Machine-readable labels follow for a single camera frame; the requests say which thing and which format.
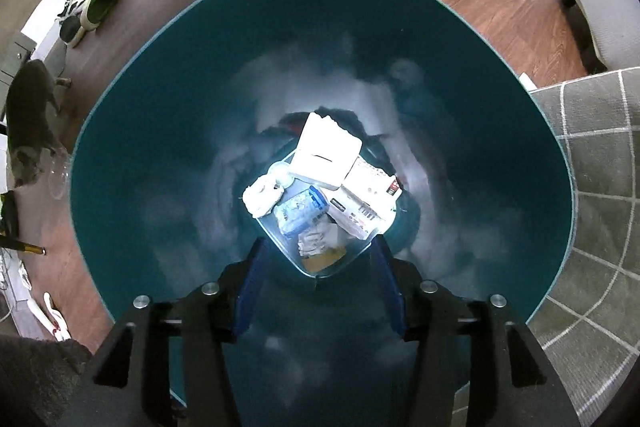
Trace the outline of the brown tape roll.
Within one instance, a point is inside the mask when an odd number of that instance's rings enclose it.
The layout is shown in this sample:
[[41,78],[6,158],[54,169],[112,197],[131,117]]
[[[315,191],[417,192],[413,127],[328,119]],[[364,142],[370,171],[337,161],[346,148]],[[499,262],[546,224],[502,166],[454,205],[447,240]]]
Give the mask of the brown tape roll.
[[342,260],[346,255],[345,247],[329,248],[322,251],[321,254],[303,257],[302,265],[304,269],[311,274],[318,274],[335,263]]

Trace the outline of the white red cardboard box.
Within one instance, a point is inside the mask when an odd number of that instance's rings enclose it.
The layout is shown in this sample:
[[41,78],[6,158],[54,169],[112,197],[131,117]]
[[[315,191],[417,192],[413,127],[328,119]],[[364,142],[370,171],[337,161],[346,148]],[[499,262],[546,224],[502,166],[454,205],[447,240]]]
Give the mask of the white red cardboard box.
[[310,113],[300,134],[290,171],[297,179],[339,188],[355,164],[362,141],[330,116]]

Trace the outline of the teal trash bin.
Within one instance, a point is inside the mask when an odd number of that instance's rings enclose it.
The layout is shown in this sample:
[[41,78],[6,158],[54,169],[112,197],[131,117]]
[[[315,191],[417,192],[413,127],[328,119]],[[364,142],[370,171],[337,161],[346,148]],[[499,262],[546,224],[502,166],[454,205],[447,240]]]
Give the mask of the teal trash bin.
[[115,326],[66,426],[574,426],[527,322],[573,184],[503,59],[438,0],[198,0],[76,144]]

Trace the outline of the grey checked round tablecloth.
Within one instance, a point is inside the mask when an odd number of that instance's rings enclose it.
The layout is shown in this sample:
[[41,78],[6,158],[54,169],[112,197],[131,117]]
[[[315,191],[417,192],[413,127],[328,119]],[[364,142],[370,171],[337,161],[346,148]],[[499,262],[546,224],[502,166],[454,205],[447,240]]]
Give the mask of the grey checked round tablecloth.
[[466,102],[451,173],[459,209],[433,273],[501,293],[528,322],[582,425],[639,367],[639,72]]

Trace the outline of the green white slipper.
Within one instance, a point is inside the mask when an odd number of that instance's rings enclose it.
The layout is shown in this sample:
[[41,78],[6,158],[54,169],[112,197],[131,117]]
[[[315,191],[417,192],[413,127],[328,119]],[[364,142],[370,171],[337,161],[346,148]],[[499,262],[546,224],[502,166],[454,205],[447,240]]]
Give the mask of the green white slipper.
[[86,31],[98,28],[117,3],[118,0],[86,0],[80,13],[82,28]]

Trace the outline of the blue white tissue pack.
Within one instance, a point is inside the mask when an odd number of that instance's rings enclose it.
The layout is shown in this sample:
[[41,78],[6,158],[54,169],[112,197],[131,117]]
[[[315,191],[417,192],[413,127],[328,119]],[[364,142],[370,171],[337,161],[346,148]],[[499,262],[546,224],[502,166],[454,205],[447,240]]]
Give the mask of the blue white tissue pack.
[[273,208],[280,233],[293,237],[306,231],[328,210],[328,202],[317,187],[310,186]]

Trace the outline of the white paper ball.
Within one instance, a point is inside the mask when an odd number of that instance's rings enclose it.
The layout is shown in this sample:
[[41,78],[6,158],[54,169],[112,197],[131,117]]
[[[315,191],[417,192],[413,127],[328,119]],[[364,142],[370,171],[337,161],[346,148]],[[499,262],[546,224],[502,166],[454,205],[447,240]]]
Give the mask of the white paper ball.
[[293,182],[294,178],[288,173],[266,173],[260,176],[242,194],[246,210],[255,219],[267,216]]

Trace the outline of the white printed carton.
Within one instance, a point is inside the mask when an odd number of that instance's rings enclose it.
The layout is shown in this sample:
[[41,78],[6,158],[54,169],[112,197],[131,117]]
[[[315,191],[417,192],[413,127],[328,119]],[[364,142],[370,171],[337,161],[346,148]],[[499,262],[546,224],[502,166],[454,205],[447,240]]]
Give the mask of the white printed carton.
[[397,176],[374,167],[359,156],[336,190],[322,188],[329,216],[347,234],[360,241],[384,233],[395,221],[402,194]]

